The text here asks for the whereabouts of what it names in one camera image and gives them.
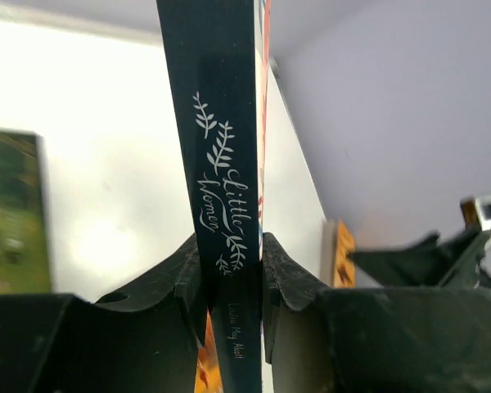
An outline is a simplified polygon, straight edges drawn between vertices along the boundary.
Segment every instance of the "gray wall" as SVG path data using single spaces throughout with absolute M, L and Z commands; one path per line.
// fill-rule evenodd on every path
M 460 198 L 491 192 L 491 0 L 368 2 L 279 71 L 325 213 L 360 246 L 448 236 Z

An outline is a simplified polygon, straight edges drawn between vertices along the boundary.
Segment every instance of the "green book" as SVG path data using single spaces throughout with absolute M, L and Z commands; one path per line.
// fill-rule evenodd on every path
M 38 137 L 0 130 L 0 294 L 52 290 Z

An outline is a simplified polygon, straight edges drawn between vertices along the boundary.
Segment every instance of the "leaf illustration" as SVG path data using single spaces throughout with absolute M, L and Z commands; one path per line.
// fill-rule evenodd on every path
M 214 158 L 213 158 L 213 156 L 212 156 L 212 155 L 210 155 L 209 153 L 207 153 L 207 159 L 209 160 L 209 162 L 210 162 L 211 164 L 213 164 L 213 165 L 214 165 Z

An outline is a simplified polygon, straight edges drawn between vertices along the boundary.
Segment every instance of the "black book spine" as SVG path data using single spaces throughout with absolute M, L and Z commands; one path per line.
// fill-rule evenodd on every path
M 260 393 L 264 1 L 157 3 L 223 389 Z

